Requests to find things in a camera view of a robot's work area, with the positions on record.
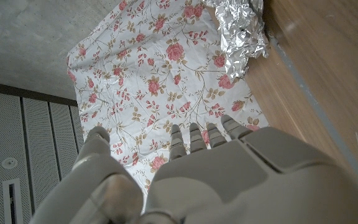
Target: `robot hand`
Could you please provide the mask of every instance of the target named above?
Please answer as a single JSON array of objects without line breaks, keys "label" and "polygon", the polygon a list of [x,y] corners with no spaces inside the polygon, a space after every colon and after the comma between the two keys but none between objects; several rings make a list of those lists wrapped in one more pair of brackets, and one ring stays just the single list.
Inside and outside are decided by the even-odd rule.
[{"label": "robot hand", "polygon": [[193,123],[189,155],[172,126],[170,162],[137,223],[358,223],[358,184],[330,157],[274,128],[221,121],[232,141],[209,124],[206,150]]},{"label": "robot hand", "polygon": [[95,127],[31,223],[358,223],[358,184],[327,155],[274,128],[252,132],[226,115],[222,124],[232,141],[209,124],[211,150],[191,124],[189,155],[172,126],[143,215],[142,191]]}]

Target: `gray concrete surface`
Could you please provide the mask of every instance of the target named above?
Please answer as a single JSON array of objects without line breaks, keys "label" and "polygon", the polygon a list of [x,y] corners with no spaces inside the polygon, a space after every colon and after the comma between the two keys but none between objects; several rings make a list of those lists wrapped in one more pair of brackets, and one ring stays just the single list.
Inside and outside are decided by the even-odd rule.
[{"label": "gray concrete surface", "polygon": [[0,0],[0,84],[75,100],[67,52],[118,0]]}]

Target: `wooden surface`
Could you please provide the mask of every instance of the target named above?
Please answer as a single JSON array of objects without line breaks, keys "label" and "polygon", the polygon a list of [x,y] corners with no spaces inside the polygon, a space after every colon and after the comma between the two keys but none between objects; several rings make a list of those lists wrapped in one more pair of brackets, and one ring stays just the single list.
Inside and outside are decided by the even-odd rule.
[{"label": "wooden surface", "polygon": [[352,172],[273,47],[269,58],[250,59],[246,81],[269,125],[317,147]]},{"label": "wooden surface", "polygon": [[209,15],[211,16],[212,22],[215,25],[215,28],[219,28],[219,21],[215,16],[215,8],[214,7],[206,7],[206,10],[208,11]]},{"label": "wooden surface", "polygon": [[[358,0],[265,0],[264,20],[358,158]],[[249,85],[257,88],[251,78]],[[278,83],[277,88],[286,91],[283,88],[288,84]],[[257,92],[255,96],[261,102]],[[296,99],[291,103],[298,104]],[[267,112],[272,108],[265,105],[262,109]]]}]

